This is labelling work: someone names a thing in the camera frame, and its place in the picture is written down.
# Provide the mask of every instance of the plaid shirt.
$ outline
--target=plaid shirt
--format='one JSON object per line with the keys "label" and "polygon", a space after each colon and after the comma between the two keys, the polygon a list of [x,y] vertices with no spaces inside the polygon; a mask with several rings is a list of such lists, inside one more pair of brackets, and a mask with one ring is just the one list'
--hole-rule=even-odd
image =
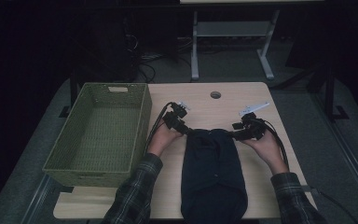
{"label": "plaid shirt", "polygon": [[310,204],[294,173],[277,174],[271,178],[281,211],[282,224],[327,223]]}
{"label": "plaid shirt", "polygon": [[[132,176],[126,180],[116,193],[115,202],[103,218],[102,224],[148,223],[150,202],[162,162],[154,154],[145,154]],[[271,178],[282,223],[327,223],[310,204],[304,190],[294,173],[278,174]]]}

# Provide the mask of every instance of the person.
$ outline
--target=person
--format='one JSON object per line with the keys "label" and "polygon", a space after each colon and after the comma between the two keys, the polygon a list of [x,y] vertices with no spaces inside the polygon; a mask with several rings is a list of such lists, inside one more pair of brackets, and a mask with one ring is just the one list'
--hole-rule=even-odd
{"label": "person", "polygon": [[[148,223],[153,187],[162,168],[159,157],[165,148],[182,136],[162,124],[159,124],[137,169],[117,189],[115,201],[106,212],[102,224]],[[242,142],[254,149],[272,172],[271,183],[275,189],[282,223],[327,223],[309,202],[297,175],[289,172],[272,133],[266,131],[259,140]]]}

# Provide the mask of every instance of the plaid sleeve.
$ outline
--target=plaid sleeve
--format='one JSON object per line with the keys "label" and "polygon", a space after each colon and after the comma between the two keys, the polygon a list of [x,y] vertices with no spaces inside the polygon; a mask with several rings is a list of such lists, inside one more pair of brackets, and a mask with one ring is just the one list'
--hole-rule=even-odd
{"label": "plaid sleeve", "polygon": [[158,156],[145,154],[135,172],[117,189],[115,201],[102,224],[148,223],[153,187],[161,168]]}
{"label": "plaid sleeve", "polygon": [[327,223],[312,206],[294,173],[283,173],[271,178],[281,211],[282,223]]}

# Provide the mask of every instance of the wooden table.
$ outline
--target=wooden table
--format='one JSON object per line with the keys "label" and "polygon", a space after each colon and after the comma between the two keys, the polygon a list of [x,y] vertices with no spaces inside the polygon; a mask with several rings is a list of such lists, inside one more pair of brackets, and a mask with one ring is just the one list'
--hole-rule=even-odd
{"label": "wooden table", "polygon": [[[301,185],[307,185],[281,118],[264,83],[189,83],[149,85],[153,100],[150,126],[158,113],[168,102],[185,102],[191,110],[184,118],[193,129],[226,129],[241,121],[239,111],[246,105],[270,102],[270,105],[256,111],[258,118],[269,121],[277,130],[287,151],[291,171],[297,173]],[[221,93],[220,99],[213,99],[212,91]],[[241,159],[243,176],[249,197],[249,207],[244,218],[279,217],[278,204],[270,183],[271,172],[267,165],[245,144],[236,142]],[[163,168],[158,176],[151,203],[151,218],[181,219],[181,174],[186,137],[176,140],[167,148],[161,159]],[[62,192],[56,207],[56,218],[102,218],[114,201],[116,189],[75,187],[72,193]]]}

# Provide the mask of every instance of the green woven basket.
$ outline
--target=green woven basket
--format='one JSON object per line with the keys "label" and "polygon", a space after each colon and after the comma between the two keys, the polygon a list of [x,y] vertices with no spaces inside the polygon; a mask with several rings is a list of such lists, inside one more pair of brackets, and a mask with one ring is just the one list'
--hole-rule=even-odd
{"label": "green woven basket", "polygon": [[147,84],[86,83],[43,171],[65,186],[118,187],[145,152]]}

